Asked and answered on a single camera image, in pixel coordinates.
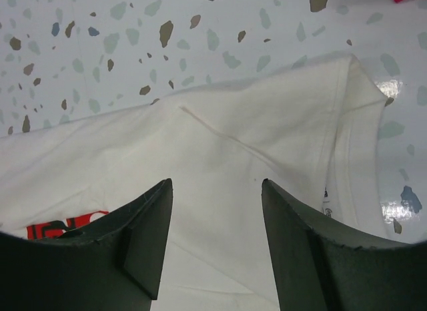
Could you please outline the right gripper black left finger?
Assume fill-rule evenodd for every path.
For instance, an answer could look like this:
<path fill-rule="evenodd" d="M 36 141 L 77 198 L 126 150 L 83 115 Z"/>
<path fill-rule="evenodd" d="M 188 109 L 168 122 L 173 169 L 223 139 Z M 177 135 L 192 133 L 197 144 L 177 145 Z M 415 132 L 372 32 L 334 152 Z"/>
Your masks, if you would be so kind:
<path fill-rule="evenodd" d="M 172 180 L 57 238 L 1 235 L 2 310 L 149 310 L 157 299 Z"/>

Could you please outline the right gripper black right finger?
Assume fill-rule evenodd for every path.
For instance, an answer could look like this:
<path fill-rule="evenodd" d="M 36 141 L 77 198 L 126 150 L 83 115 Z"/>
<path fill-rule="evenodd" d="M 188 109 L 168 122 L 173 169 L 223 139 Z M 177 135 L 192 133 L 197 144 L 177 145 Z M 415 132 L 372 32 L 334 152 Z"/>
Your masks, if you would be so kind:
<path fill-rule="evenodd" d="M 426 243 L 342 224 L 271 180 L 262 209 L 281 310 L 425 310 Z"/>

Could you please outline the white t-shirt red print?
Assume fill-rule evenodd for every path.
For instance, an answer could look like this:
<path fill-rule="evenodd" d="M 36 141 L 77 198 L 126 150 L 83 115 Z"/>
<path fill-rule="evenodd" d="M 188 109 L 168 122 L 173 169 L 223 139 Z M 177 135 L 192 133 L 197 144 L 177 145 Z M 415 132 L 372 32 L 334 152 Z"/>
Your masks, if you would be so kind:
<path fill-rule="evenodd" d="M 388 238 L 377 144 L 386 96 L 353 55 L 1 139 L 1 231 L 92 222 L 161 180 L 173 188 L 153 310 L 277 310 L 262 213 L 271 179 L 309 207 Z"/>

